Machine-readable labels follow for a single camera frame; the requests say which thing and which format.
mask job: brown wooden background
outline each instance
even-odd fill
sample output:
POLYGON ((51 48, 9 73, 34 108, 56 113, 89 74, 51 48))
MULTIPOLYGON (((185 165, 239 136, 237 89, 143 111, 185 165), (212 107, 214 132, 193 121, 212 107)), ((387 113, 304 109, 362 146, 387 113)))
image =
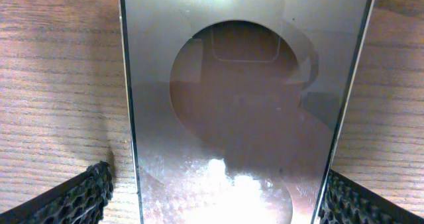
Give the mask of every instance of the brown wooden background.
MULTIPOLYGON (((333 169, 424 217, 424 0, 377 0, 333 169)), ((0 212, 107 160, 134 223, 118 0, 0 0, 0 212)))

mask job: silver rectangular object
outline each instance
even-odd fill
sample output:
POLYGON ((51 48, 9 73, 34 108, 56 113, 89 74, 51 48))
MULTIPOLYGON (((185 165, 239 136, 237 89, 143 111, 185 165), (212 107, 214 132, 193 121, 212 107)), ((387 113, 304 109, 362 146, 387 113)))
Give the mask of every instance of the silver rectangular object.
POLYGON ((312 223, 374 0, 121 0, 142 223, 312 223))

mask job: wooden table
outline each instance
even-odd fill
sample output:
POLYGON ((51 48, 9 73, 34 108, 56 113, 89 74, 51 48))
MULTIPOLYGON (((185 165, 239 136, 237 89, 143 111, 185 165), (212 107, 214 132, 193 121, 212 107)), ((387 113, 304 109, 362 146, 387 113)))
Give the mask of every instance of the wooden table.
MULTIPOLYGON (((424 217, 424 4, 377 0, 333 169, 424 217)), ((0 212, 106 160, 136 223, 118 0, 0 0, 0 212)))

